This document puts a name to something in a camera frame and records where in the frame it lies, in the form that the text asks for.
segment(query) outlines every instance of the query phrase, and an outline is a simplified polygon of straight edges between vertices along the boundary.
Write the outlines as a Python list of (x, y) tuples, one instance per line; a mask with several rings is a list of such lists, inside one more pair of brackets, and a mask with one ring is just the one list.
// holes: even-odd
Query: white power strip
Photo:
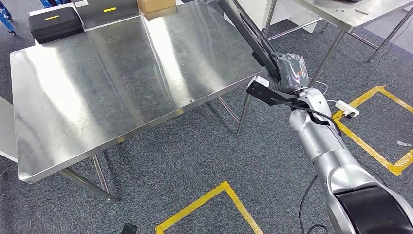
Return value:
[(351, 117), (356, 117), (360, 115), (360, 111), (351, 107), (349, 104), (345, 103), (344, 101), (338, 101), (336, 103), (336, 107), (342, 110), (345, 116), (350, 115)]

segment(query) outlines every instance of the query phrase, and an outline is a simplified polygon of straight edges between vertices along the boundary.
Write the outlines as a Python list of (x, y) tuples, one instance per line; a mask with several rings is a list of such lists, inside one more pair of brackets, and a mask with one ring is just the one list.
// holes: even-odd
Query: floor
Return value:
[[(41, 5), (24, 0), (3, 3), (14, 14), (17, 35), (0, 31), (0, 96), (12, 102), (8, 54), (34, 44), (27, 12)], [(272, 26), (270, 33), (293, 26), (282, 21)], [(321, 26), (313, 34), (299, 30), (272, 44), (280, 52), (303, 55), (313, 74), (338, 33), (330, 26), (321, 34)], [(382, 41), (365, 29), (357, 33), (377, 44)], [(411, 30), (404, 35), (412, 36)], [(327, 99), (348, 103), (373, 87), (385, 85), (386, 90), (412, 106), (413, 84), (409, 79), (413, 55), (409, 51), (413, 45), (408, 45), (407, 49), (387, 46), (377, 60), (365, 63), (372, 49), (346, 35), (320, 77), (329, 85)], [(244, 97), (245, 87), (223, 96), (239, 115)], [(358, 109), (360, 116), (343, 120), (343, 124), (389, 162), (396, 162), (412, 149), (397, 143), (413, 144), (413, 115), (405, 108), (377, 93)], [(18, 180), (16, 164), (0, 157), (5, 171), (0, 176), (0, 233), (118, 234), (125, 223), (131, 223), (138, 227), (138, 233), (152, 234), (156, 226), (224, 181), (263, 233), (299, 233), (299, 204), (315, 171), (288, 127), (289, 113), (287, 107), (268, 107), (254, 99), (245, 132), (236, 136), (236, 124), (215, 99), (105, 150), (98, 157), (110, 191), (120, 198), (119, 205), (90, 194), (60, 175), (26, 184)], [(413, 165), (401, 175), (394, 175), (351, 138), (343, 139), (367, 171), (380, 176), (413, 204)], [(71, 168), (98, 184), (91, 159)], [(307, 198), (303, 220), (305, 229), (321, 223), (333, 233), (317, 183)], [(254, 230), (233, 199), (219, 193), (164, 233), (230, 234)]]
[[(405, 17), (407, 14), (406, 10), (400, 10), (394, 12), (393, 14), (389, 15), (388, 17), (378, 20), (372, 24), (367, 25), (364, 27), (365, 29), (369, 30), (370, 32), (382, 37), (386, 38), (393, 28)], [(398, 47), (413, 53), (413, 46), (412, 46), (412, 37), (413, 35), (413, 27), (409, 25), (412, 24), (413, 16), (410, 16), (406, 23), (400, 28), (400, 31), (393, 37), (390, 41), (397, 45)]]

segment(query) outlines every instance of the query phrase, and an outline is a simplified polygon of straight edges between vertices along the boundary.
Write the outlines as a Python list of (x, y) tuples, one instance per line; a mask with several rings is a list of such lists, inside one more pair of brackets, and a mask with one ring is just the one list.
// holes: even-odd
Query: black robot arm segment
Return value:
[(218, 0), (218, 3), (251, 46), (253, 50), (252, 55), (257, 62), (262, 67), (267, 68), (275, 81), (279, 81), (280, 74), (273, 60), (274, 57), (277, 56), (277, 53), (261, 33), (261, 30), (255, 25), (237, 1)]

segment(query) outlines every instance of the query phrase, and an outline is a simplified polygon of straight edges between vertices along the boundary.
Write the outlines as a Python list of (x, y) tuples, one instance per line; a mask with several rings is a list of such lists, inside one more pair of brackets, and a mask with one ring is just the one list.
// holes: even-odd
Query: table leg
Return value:
[(394, 35), (398, 32), (398, 30), (401, 28), (401, 26), (404, 25), (404, 23), (409, 19), (409, 17), (413, 14), (413, 8), (406, 14), (406, 16), (399, 22), (399, 24), (396, 26), (396, 28), (393, 29), (393, 31), (389, 34), (389, 36), (384, 40), (384, 42), (378, 47), (378, 49), (371, 55), (369, 60), (367, 62), (371, 62), (374, 57), (380, 52), (381, 49), (394, 37)]
[(106, 184), (105, 177), (103, 176), (102, 168), (100, 168), (99, 161), (97, 160), (96, 155), (92, 155), (94, 166), (96, 167), (97, 176), (99, 177), (100, 184), (102, 185), (103, 190), (109, 193), (108, 185)]
[(305, 23), (305, 24), (303, 24), (303, 25), (297, 26), (297, 27), (292, 28), (292, 29), (290, 29), (290, 30), (287, 30), (287, 31), (285, 31), (285, 32), (282, 32), (282, 33), (279, 33), (279, 34), (274, 35), (274, 36), (272, 36), (272, 37), (269, 37), (269, 38), (267, 38), (267, 40), (268, 40), (268, 41), (274, 40), (275, 38), (282, 37), (282, 36), (284, 36), (284, 35), (287, 35), (287, 34), (289, 34), (289, 33), (292, 33), (292, 32), (294, 32), (294, 31), (297, 31), (297, 30), (299, 30), (299, 29), (302, 29), (302, 28), (304, 28), (304, 27), (307, 27), (307, 26), (309, 26), (309, 25), (311, 25), (311, 24), (313, 24), (313, 23), (317, 23), (318, 21), (321, 21), (321, 20), (323, 20), (323, 19), (322, 19), (322, 18), (318, 18), (318, 19), (313, 20), (313, 21), (311, 21), (311, 22)]
[(327, 29), (328, 24), (329, 24), (329, 22), (326, 21), (323, 28), (321, 29), (321, 33), (325, 32), (325, 30)]
[(267, 37), (268, 30), (269, 30), (270, 25), (271, 25), (272, 15), (274, 14), (276, 4), (277, 4), (277, 0), (272, 0), (270, 10), (268, 12), (267, 22), (265, 23), (265, 28), (264, 28), (264, 32), (263, 32), (264, 37)]
[(238, 119), (237, 115), (231, 110), (231, 108), (228, 106), (228, 104), (222, 99), (222, 97), (218, 97), (218, 101), (224, 106), (224, 108), (228, 111), (228, 113), (232, 116), (232, 118), (237, 122), (238, 124), (240, 123), (240, 120)]
[(330, 60), (331, 56), (334, 53), (334, 50), (336, 49), (336, 47), (338, 46), (338, 44), (340, 43), (341, 39), (343, 38), (344, 34), (346, 34), (345, 31), (341, 30), (340, 33), (337, 35), (336, 39), (334, 40), (333, 44), (330, 47), (330, 50), (328, 51), (326, 57), (324, 58), (321, 66), (319, 67), (319, 69), (317, 70), (316, 74), (314, 75), (314, 77), (312, 77), (313, 79), (311, 80), (311, 83), (308, 87), (313, 87), (314, 83), (317, 81), (317, 79), (319, 78), (321, 72), (323, 71), (323, 69), (325, 68), (325, 66), (327, 65), (327, 62)]
[(65, 168), (59, 172), (62, 176), (65, 176), (66, 178), (72, 180), (76, 184), (82, 186), (83, 188), (89, 190), (90, 192), (107, 199), (109, 202), (113, 204), (119, 203), (119, 199), (116, 197), (110, 195), (108, 192), (102, 190), (101, 188), (97, 187), (95, 184), (92, 182), (88, 181), (86, 178), (83, 176), (79, 175), (75, 171), (73, 171), (70, 168)]
[(240, 123), (238, 124), (237, 135), (241, 135), (241, 133), (243, 132), (246, 115), (248, 114), (249, 105), (251, 104), (251, 99), (252, 99), (252, 96), (247, 94), (245, 97), (243, 113), (241, 114), (241, 120), (240, 120)]

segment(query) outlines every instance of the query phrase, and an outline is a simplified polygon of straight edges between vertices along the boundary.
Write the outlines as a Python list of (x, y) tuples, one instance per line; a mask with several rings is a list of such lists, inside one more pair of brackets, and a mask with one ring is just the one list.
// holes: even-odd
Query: black case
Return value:
[(71, 7), (29, 16), (29, 27), (40, 44), (83, 32), (82, 21)]

